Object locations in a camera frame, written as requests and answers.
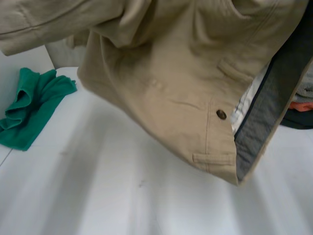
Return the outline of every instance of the gray lining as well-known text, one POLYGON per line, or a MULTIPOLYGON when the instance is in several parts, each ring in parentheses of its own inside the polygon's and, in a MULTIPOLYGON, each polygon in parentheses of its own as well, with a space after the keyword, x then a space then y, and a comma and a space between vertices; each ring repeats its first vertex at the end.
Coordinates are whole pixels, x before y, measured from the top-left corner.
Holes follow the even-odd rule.
POLYGON ((302 71, 313 56, 313 1, 299 25, 273 57, 250 109, 235 135, 237 177, 252 168, 279 118, 284 115, 302 71))

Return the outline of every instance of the khaki fabric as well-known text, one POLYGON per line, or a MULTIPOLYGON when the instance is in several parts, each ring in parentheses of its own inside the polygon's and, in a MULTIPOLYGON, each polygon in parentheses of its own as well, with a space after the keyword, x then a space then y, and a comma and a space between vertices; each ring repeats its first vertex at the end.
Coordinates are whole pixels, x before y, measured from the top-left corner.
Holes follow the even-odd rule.
POLYGON ((86 88, 184 161, 238 184, 230 114, 307 3, 2 0, 0 48, 14 54, 89 28, 78 71, 86 88))

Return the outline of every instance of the green towel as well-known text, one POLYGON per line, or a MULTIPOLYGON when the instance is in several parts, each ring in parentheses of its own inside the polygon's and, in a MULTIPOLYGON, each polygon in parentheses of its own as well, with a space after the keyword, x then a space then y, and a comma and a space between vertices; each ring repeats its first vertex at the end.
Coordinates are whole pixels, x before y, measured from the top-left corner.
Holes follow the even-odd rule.
POLYGON ((0 120, 0 144, 27 150, 51 118, 64 96, 77 91, 75 81, 56 77, 56 70, 44 74, 20 70, 14 102, 0 120))

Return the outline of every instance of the stitching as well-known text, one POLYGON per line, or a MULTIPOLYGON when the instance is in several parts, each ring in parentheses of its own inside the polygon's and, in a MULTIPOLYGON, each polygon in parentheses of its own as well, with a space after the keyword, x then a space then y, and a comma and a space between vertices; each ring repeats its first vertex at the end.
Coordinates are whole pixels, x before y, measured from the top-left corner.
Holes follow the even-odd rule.
POLYGON ((209 132, 209 126, 210 126, 210 113, 211 113, 211 103, 212 103, 213 97, 211 97, 210 101, 208 102, 207 107, 207 118, 206 118, 206 133, 205 133, 205 153, 207 154, 207 137, 209 132))
POLYGON ((39 35, 37 34, 36 30, 34 29, 33 25, 31 24, 30 20, 28 19, 28 17, 26 16, 23 7, 20 4, 18 4, 17 7, 19 8, 20 12, 22 13, 25 22, 28 24, 28 28, 27 29, 30 28, 31 31, 34 33, 35 37, 37 39, 39 39, 42 44, 45 44, 44 41, 41 39, 41 37, 39 37, 39 35))
MULTIPOLYGON (((277 1, 275 0, 273 2, 273 5, 271 6, 270 11, 268 12, 268 14, 264 17, 264 19, 257 25, 257 27, 255 28, 255 30, 253 31, 253 33, 251 34, 251 36, 247 39, 247 41, 244 43, 244 45, 242 46, 241 50, 236 53, 237 57, 239 55, 242 54, 242 52, 245 50, 245 48, 247 47, 247 45, 252 41, 252 39, 254 39, 256 37, 256 35, 258 34, 258 32, 264 27, 264 25, 270 20, 270 18, 272 17, 274 10, 276 9, 275 7, 277 6, 277 1)), ((235 65, 235 61, 228 61, 228 63, 235 68, 237 71, 240 72, 240 70, 236 67, 235 65)))
POLYGON ((5 33, 0 33, 0 35, 10 34, 10 33, 16 33, 16 32, 20 32, 20 31, 23 31, 23 30, 26 30, 26 29, 29 29, 29 28, 34 29, 34 28, 36 28, 36 27, 43 26, 43 25, 45 25, 45 24, 48 24, 48 23, 50 23, 50 22, 52 22, 52 21, 57 20, 58 18, 63 17, 64 15, 67 15, 68 13, 70 13, 70 12, 73 11, 73 10, 75 10, 75 9, 78 8, 80 5, 84 4, 85 2, 86 2, 86 0, 83 0, 82 2, 80 2, 80 3, 78 3, 77 5, 73 6, 71 9, 69 9, 69 10, 67 10, 67 11, 65 11, 65 12, 63 12, 63 13, 61 13, 61 14, 58 15, 57 17, 52 18, 52 19, 50 19, 50 20, 46 20, 45 22, 39 23, 39 24, 37 24, 37 25, 32 25, 32 24, 30 23, 30 21, 29 21, 28 18, 26 17, 25 12, 23 11, 22 6, 21 6, 20 4, 17 4, 19 10, 22 12, 23 17, 24 17, 24 19, 25 19, 25 21, 27 22, 27 24, 28 24, 29 27, 21 28, 21 29, 17 29, 17 30, 13 30, 13 31, 5 32, 5 33))

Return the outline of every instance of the brown button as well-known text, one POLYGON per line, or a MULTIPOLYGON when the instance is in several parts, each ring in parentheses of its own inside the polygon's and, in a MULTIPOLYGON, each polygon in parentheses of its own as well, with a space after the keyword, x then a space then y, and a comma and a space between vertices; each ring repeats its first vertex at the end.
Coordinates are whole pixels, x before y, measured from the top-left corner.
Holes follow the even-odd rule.
POLYGON ((219 109, 218 111, 216 111, 216 114, 222 120, 225 120, 227 118, 227 115, 223 110, 219 109))

